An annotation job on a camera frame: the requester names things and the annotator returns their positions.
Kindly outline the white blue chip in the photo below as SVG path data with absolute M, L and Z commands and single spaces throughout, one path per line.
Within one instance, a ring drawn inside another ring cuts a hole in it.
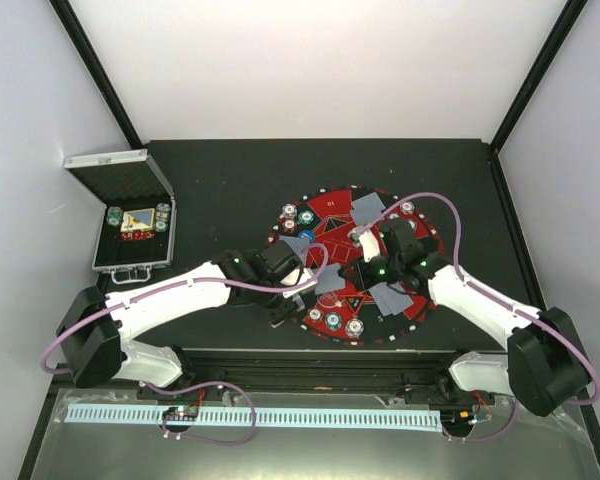
M 415 211 L 415 206 L 411 201 L 405 201 L 400 205 L 400 210 L 405 215 L 411 215 Z
M 297 217 L 297 207 L 294 204 L 285 204 L 282 207 L 281 215 L 287 219 L 295 219 Z

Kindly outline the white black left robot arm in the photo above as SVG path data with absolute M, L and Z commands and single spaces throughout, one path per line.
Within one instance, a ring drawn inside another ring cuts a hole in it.
M 295 297 L 314 289 L 323 272 L 287 244 L 261 251 L 228 250 L 195 269 L 136 290 L 80 291 L 59 327 L 65 373 L 78 388 L 112 379 L 161 388 L 173 399 L 187 397 L 195 376 L 182 350 L 139 341 L 142 334 L 194 312 L 224 305 L 259 305 L 275 323 L 297 311 Z

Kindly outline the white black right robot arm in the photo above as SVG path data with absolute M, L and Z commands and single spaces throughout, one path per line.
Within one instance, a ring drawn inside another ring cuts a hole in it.
M 531 413 L 546 417 L 600 378 L 585 355 L 570 316 L 553 307 L 539 310 L 507 297 L 469 275 L 441 254 L 410 260 L 404 254 L 359 258 L 340 276 L 359 290 L 401 283 L 447 308 L 490 336 L 504 353 L 493 360 L 467 353 L 434 379 L 437 396 L 456 403 L 470 390 L 514 397 Z

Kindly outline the blue card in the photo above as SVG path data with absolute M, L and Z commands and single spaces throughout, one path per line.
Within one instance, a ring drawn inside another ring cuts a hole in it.
M 410 295 L 396 294 L 392 295 L 388 300 L 388 308 L 392 315 L 403 314 L 405 310 L 413 305 L 413 300 Z
M 286 243 L 297 255 L 305 253 L 311 244 L 308 238 L 281 235 L 279 241 Z
M 340 268 L 339 264 L 329 264 L 325 267 L 314 290 L 316 295 L 336 292 L 346 287 L 346 280 L 339 274 Z
M 385 205 L 379 195 L 375 192 L 357 198 L 352 202 L 353 210 L 383 211 Z

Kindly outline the blue small blind button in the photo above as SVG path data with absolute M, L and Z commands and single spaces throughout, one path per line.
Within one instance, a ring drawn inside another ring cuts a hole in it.
M 297 237 L 308 240 L 310 243 L 315 241 L 315 234 L 311 230 L 302 230 L 297 234 Z

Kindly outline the white blue chip seat six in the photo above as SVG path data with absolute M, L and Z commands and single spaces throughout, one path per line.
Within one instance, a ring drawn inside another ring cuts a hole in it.
M 345 325 L 345 333 L 350 338 L 359 338 L 364 331 L 364 324 L 361 320 L 353 318 Z

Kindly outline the green chip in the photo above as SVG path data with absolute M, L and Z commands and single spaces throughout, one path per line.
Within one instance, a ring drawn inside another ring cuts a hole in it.
M 337 312 L 330 312 L 326 314 L 324 322 L 330 331 L 337 331 L 342 327 L 342 319 Z
M 314 221 L 314 213 L 309 210 L 301 211 L 297 215 L 297 221 L 302 225 L 310 225 Z

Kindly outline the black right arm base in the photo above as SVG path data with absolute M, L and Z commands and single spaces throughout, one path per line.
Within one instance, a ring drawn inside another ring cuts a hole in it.
M 433 373 L 429 376 L 402 375 L 403 384 L 392 394 L 393 398 L 406 404 L 427 405 L 476 405 L 495 404 L 495 396 L 483 391 L 461 389 L 448 373 Z

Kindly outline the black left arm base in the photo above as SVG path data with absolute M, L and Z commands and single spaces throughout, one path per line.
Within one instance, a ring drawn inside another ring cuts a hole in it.
M 183 374 L 164 387 L 158 387 L 146 381 L 138 381 L 138 394 L 142 397 L 161 396 L 175 400 L 197 400 L 205 394 L 206 389 L 206 386 L 195 383 L 194 378 L 188 374 Z

